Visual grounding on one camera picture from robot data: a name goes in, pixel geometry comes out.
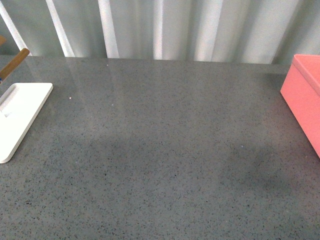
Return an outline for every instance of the wooden stick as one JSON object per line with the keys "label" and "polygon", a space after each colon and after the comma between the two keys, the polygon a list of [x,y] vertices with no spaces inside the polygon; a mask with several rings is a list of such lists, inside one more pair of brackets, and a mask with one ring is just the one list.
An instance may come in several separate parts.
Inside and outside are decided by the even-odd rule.
{"label": "wooden stick", "polygon": [[0,46],[6,42],[6,38],[0,35]]}
{"label": "wooden stick", "polygon": [[13,70],[28,56],[30,51],[26,48],[22,49],[1,71],[0,84],[3,82]]}

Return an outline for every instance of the gray countertop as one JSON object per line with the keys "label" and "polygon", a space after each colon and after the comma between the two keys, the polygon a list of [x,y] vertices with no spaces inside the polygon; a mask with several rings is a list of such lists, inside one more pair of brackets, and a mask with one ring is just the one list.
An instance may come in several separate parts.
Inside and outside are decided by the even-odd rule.
{"label": "gray countertop", "polygon": [[320,161],[280,94],[288,70],[28,57],[0,95],[54,89],[0,165],[0,239],[320,239]]}

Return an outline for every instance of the granite countertop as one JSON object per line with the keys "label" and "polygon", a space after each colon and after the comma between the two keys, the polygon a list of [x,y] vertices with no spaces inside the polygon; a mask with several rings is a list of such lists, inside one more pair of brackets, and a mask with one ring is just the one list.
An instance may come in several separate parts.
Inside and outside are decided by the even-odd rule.
{"label": "granite countertop", "polygon": [[320,161],[280,94],[288,70],[27,57],[0,95],[54,89],[0,165],[0,239],[320,239]]}

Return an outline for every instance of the white plastic tray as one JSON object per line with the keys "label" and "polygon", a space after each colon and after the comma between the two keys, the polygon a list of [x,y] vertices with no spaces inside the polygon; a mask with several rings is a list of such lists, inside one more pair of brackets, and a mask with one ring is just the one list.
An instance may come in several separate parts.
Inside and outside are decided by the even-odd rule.
{"label": "white plastic tray", "polygon": [[0,164],[14,155],[53,88],[52,83],[15,83],[0,97]]}

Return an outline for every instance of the curtain fold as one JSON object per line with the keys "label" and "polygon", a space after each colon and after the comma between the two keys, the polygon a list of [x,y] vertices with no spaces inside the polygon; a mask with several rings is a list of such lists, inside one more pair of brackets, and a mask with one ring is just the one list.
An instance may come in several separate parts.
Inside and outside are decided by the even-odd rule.
{"label": "curtain fold", "polygon": [[0,54],[290,64],[320,54],[319,0],[0,0]]}

